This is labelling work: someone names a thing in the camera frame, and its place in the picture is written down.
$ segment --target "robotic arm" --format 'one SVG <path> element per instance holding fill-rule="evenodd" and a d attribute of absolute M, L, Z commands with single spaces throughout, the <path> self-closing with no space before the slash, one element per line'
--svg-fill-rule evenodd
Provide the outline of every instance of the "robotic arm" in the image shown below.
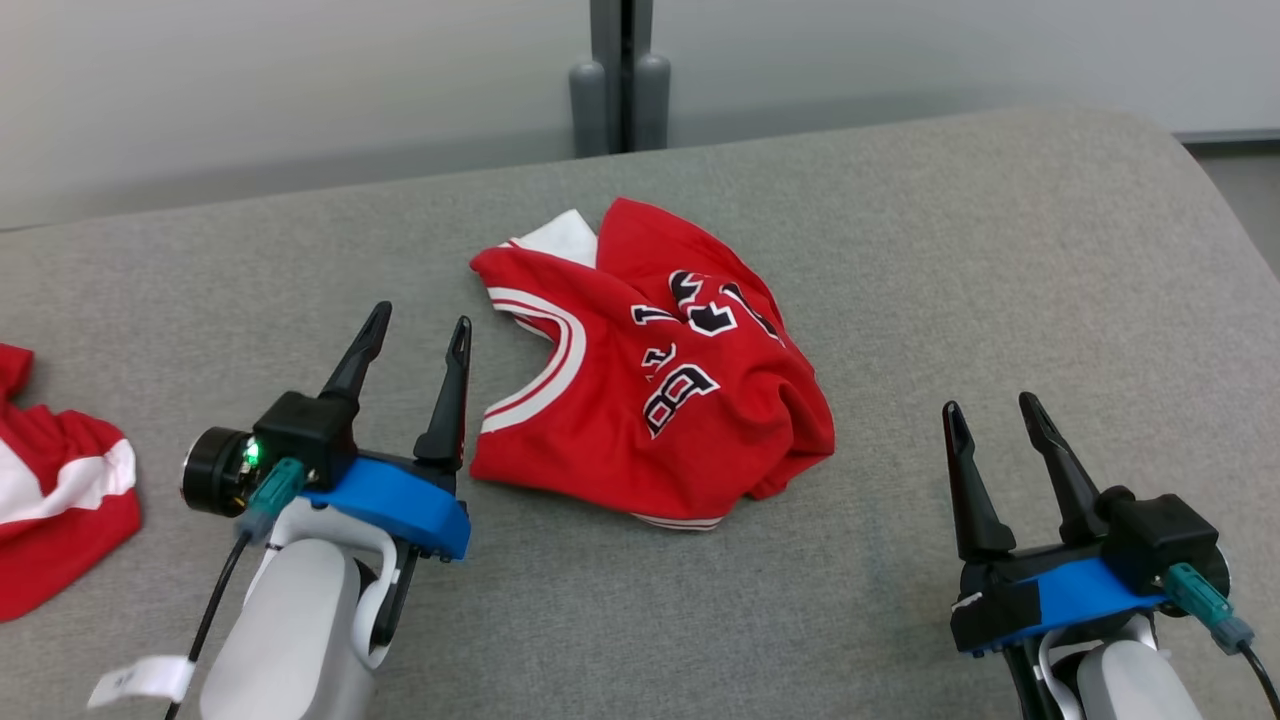
<path fill-rule="evenodd" d="M 1217 529 L 1176 495 L 1138 501 L 1098 493 L 1039 400 L 1019 396 L 1032 445 L 1044 456 L 1061 544 L 1015 551 L 973 461 L 960 406 L 942 410 L 964 569 L 951 609 L 956 650 L 1000 652 L 1024 720 L 1201 720 L 1158 652 L 1156 612 L 1194 615 L 1228 655 L 1244 653 L 1280 717 L 1280 701 L 1234 618 Z"/>
<path fill-rule="evenodd" d="M 392 306 L 379 302 L 316 397 L 285 392 L 252 432 L 211 428 L 183 465 L 193 510 L 236 518 L 237 541 L 186 659 L 108 674 L 90 706 L 122 694 L 179 702 L 241 551 L 266 553 L 200 693 L 205 720 L 365 716 L 419 559 L 462 560 L 471 537 L 456 498 L 462 466 L 471 323 L 460 318 L 428 430 L 412 457 L 360 448 L 352 421 Z M 372 552 L 378 568 L 357 560 Z M 159 667 L 184 678 L 165 683 Z M 264 669 L 287 671 L 264 671 Z"/>

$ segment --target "folded garment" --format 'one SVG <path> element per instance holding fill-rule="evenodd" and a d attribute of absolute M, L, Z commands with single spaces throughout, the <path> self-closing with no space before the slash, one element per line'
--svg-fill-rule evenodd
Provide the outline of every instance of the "folded garment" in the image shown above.
<path fill-rule="evenodd" d="M 618 200 L 599 237 L 571 210 L 471 268 L 494 309 L 556 343 L 485 411 L 474 478 L 709 530 L 835 451 L 769 288 L 701 228 Z"/>
<path fill-rule="evenodd" d="M 0 343 L 0 621 L 61 592 L 140 525 L 133 447 L 120 430 L 9 402 L 33 359 Z"/>

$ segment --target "white tag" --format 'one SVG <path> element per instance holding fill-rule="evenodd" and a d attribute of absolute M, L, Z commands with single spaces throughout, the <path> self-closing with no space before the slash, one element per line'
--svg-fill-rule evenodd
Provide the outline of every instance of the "white tag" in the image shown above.
<path fill-rule="evenodd" d="M 102 675 L 88 698 L 88 706 L 102 707 L 131 696 L 166 697 L 182 702 L 195 671 L 196 664 L 182 655 L 143 657 L 128 667 Z"/>

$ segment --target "cable connector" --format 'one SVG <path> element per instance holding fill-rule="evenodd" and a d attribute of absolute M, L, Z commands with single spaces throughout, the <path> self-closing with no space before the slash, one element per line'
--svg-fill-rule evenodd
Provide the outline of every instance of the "cable connector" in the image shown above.
<path fill-rule="evenodd" d="M 1226 655 L 1240 652 L 1242 643 L 1253 643 L 1253 628 L 1235 616 L 1235 606 L 1187 562 L 1179 562 L 1165 575 L 1165 593 L 1178 607 L 1194 616 Z"/>
<path fill-rule="evenodd" d="M 282 459 L 250 496 L 244 514 L 236 519 L 236 534 L 247 533 L 253 544 L 264 542 L 284 506 L 293 502 L 306 483 L 307 470 L 302 462 L 292 457 Z"/>

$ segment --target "gray table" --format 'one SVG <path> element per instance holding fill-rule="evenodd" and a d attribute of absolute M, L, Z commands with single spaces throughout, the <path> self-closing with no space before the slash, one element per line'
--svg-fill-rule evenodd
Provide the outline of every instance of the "gray table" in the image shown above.
<path fill-rule="evenodd" d="M 358 437 L 408 450 L 461 313 L 474 436 L 547 346 L 490 311 L 467 261 L 567 208 L 596 223 L 616 196 L 701 224 L 764 277 L 838 451 L 696 536 L 463 478 L 471 557 L 420 568 L 372 717 L 1015 716 L 1004 664 L 961 657 L 947 629 L 960 562 L 941 409 L 964 405 L 1021 544 L 1050 542 L 1024 388 L 1100 484 L 1178 492 L 1222 529 L 1233 598 L 1280 666 L 1280 283 L 1160 129 L 1019 110 L 0 236 L 0 340 L 38 354 L 22 401 L 119 424 L 145 510 L 137 537 L 0 626 L 0 714 L 82 716 L 102 671 L 186 650 L 232 530 L 182 505 L 184 451 L 317 389 L 376 300 L 396 315 Z M 1189 621 L 1162 630 L 1208 716 L 1262 716 L 1242 660 Z"/>

